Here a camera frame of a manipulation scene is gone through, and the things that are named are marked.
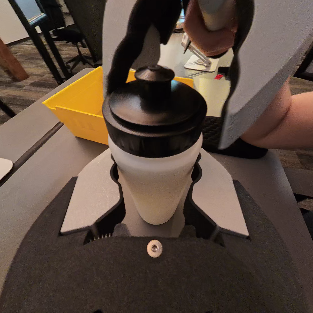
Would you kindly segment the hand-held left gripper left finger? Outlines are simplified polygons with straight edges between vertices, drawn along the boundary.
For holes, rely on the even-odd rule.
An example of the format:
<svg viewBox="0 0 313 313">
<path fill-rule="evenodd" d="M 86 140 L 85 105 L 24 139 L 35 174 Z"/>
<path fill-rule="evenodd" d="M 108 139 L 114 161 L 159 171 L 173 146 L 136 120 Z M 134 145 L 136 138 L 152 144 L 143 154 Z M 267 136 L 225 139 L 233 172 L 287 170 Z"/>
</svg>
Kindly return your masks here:
<svg viewBox="0 0 313 313">
<path fill-rule="evenodd" d="M 126 215 L 117 165 L 109 149 L 88 163 L 79 173 L 60 233 L 83 230 L 92 237 L 113 233 Z"/>
</svg>

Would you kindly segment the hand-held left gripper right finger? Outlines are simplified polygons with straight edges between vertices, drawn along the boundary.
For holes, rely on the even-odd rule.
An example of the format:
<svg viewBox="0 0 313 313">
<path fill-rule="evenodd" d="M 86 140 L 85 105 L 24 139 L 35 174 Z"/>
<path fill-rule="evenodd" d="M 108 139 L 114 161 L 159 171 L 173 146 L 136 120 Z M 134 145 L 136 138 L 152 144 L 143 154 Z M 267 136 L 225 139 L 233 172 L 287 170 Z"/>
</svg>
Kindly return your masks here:
<svg viewBox="0 0 313 313">
<path fill-rule="evenodd" d="M 248 238 L 245 218 L 229 172 L 209 153 L 199 153 L 184 207 L 185 223 L 196 237 L 215 240 L 220 233 Z"/>
</svg>

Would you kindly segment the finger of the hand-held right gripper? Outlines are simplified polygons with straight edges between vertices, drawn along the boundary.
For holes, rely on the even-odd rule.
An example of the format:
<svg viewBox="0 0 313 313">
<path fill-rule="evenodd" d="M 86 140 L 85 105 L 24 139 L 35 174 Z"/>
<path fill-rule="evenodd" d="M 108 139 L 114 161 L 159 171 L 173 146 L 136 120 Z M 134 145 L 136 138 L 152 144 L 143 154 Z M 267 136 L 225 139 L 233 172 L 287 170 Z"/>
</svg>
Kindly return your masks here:
<svg viewBox="0 0 313 313">
<path fill-rule="evenodd" d="M 263 114 L 312 42 L 311 0 L 236 1 L 238 45 L 222 109 L 219 149 Z"/>
<path fill-rule="evenodd" d="M 158 65 L 180 16 L 179 0 L 107 1 L 103 18 L 103 96 L 126 83 L 129 70 Z"/>
</svg>

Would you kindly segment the white plastic bottle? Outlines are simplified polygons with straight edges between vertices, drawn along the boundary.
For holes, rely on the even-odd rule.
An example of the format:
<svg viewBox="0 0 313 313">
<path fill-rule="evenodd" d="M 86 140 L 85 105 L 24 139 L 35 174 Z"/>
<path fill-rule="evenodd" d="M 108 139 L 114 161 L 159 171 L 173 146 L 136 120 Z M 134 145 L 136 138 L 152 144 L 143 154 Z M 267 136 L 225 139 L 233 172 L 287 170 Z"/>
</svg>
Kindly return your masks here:
<svg viewBox="0 0 313 313">
<path fill-rule="evenodd" d="M 200 153 L 203 136 L 186 151 L 164 158 L 144 158 L 119 148 L 108 136 L 109 149 L 140 217 L 152 225 L 174 215 Z"/>
</svg>

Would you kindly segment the yellow plastic bin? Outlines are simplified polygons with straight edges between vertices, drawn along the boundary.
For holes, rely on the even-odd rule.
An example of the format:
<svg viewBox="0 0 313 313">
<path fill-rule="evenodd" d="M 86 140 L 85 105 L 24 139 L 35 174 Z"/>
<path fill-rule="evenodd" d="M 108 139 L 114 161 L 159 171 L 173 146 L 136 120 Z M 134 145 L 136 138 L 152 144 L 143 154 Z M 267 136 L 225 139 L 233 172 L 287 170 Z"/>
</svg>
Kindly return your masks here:
<svg viewBox="0 0 313 313">
<path fill-rule="evenodd" d="M 103 101 L 103 70 L 99 66 L 43 101 L 43 104 L 75 137 L 108 145 L 108 131 L 102 114 Z"/>
</svg>

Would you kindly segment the black bottle lid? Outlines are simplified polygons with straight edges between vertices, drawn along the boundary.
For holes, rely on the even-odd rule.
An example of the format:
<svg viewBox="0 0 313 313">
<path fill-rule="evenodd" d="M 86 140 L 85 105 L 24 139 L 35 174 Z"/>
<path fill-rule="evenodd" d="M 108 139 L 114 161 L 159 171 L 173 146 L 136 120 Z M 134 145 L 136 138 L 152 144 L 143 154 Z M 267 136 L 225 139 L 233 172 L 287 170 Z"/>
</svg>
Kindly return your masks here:
<svg viewBox="0 0 313 313">
<path fill-rule="evenodd" d="M 159 65 L 141 67 L 134 81 L 105 98 L 102 112 L 116 146 L 138 157 L 163 158 L 197 142 L 207 113 L 205 99 L 174 76 Z"/>
</svg>

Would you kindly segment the black panel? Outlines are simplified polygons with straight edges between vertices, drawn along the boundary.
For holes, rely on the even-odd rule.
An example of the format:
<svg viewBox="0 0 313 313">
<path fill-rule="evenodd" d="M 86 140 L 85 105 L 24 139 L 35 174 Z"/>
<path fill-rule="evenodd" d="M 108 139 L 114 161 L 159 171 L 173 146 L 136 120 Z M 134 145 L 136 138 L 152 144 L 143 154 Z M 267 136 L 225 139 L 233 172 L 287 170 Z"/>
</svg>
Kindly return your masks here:
<svg viewBox="0 0 313 313">
<path fill-rule="evenodd" d="M 106 0 L 64 0 L 84 36 L 94 67 L 102 65 L 102 29 Z"/>
</svg>

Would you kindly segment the black office chair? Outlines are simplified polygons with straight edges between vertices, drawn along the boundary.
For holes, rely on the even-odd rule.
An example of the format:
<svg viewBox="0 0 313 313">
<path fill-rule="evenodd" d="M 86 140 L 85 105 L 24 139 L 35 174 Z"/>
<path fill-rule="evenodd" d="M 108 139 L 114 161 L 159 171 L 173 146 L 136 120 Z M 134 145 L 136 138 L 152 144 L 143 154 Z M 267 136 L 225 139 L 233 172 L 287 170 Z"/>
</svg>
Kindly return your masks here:
<svg viewBox="0 0 313 313">
<path fill-rule="evenodd" d="M 86 48 L 87 45 L 84 42 L 84 36 L 75 24 L 66 25 L 61 5 L 55 0 L 41 1 L 42 6 L 47 14 L 49 21 L 51 22 L 51 31 L 54 35 L 54 41 L 65 41 L 67 44 L 71 43 L 77 49 L 78 54 L 76 57 L 68 60 L 65 65 L 72 72 L 72 70 L 79 64 L 90 65 L 93 60 L 91 56 L 83 55 L 80 51 L 79 44 L 82 48 Z"/>
</svg>

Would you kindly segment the silver metal stand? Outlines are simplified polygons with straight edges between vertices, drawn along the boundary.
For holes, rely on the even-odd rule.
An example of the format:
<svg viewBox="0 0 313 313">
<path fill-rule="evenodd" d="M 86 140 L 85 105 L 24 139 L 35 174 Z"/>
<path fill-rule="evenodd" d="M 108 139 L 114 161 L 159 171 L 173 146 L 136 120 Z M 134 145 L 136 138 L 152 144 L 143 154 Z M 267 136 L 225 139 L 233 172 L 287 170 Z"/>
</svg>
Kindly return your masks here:
<svg viewBox="0 0 313 313">
<path fill-rule="evenodd" d="M 184 54 L 187 51 L 192 53 L 192 56 L 184 65 L 185 69 L 208 73 L 215 72 L 220 58 L 206 57 L 198 48 L 193 45 L 186 33 L 183 34 L 181 45 L 184 49 Z"/>
</svg>

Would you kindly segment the black framed whiteboard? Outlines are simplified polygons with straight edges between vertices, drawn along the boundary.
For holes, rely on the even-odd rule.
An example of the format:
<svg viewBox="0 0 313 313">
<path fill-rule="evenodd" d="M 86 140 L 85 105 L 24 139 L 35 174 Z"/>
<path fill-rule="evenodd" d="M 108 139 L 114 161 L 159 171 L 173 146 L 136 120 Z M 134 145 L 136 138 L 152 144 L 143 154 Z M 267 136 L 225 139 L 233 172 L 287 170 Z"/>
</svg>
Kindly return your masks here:
<svg viewBox="0 0 313 313">
<path fill-rule="evenodd" d="M 53 78 L 61 85 L 65 80 L 70 79 L 73 74 L 66 67 L 59 50 L 57 49 L 49 30 L 49 18 L 45 13 L 39 1 L 8 1 L 16 13 L 18 19 L 24 26 L 30 39 L 34 43 L 37 51 L 41 55 L 43 61 L 49 68 Z M 54 59 L 63 73 L 61 75 L 55 65 L 46 45 L 43 43 L 40 34 L 37 32 L 36 27 L 39 27 L 41 34 L 44 36 L 45 41 L 53 54 Z"/>
</svg>

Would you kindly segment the black round mat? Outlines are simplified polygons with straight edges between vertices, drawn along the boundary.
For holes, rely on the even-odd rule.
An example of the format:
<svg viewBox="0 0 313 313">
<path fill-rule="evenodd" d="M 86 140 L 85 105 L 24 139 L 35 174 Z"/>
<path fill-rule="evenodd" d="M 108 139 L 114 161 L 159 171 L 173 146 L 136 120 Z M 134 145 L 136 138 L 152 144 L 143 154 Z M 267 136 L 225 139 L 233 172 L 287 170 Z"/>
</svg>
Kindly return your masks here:
<svg viewBox="0 0 313 313">
<path fill-rule="evenodd" d="M 221 128 L 222 119 L 220 117 L 206 116 L 202 127 L 202 148 L 205 151 L 244 159 L 259 159 L 267 154 L 268 149 L 256 147 L 240 138 L 228 148 L 218 149 Z"/>
</svg>

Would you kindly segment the white stand base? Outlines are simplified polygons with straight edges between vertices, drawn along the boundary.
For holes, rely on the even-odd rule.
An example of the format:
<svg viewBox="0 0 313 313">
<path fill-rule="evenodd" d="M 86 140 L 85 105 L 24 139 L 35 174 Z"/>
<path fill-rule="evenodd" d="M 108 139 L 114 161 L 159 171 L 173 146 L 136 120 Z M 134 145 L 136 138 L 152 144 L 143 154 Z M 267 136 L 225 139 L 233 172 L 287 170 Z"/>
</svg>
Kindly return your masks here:
<svg viewBox="0 0 313 313">
<path fill-rule="evenodd" d="M 2 180 L 13 168 L 13 162 L 9 159 L 0 158 L 0 180 Z"/>
</svg>

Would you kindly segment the wooden post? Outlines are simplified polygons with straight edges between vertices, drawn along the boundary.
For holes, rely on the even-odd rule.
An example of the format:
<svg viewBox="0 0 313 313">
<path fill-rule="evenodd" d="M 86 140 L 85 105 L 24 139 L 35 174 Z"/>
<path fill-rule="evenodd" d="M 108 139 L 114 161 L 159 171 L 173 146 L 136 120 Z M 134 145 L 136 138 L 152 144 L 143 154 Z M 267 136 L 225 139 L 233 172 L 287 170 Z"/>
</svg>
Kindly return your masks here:
<svg viewBox="0 0 313 313">
<path fill-rule="evenodd" d="M 0 66 L 13 81 L 20 82 L 29 78 L 25 69 L 10 52 L 10 49 L 6 46 L 2 39 L 0 39 Z"/>
</svg>

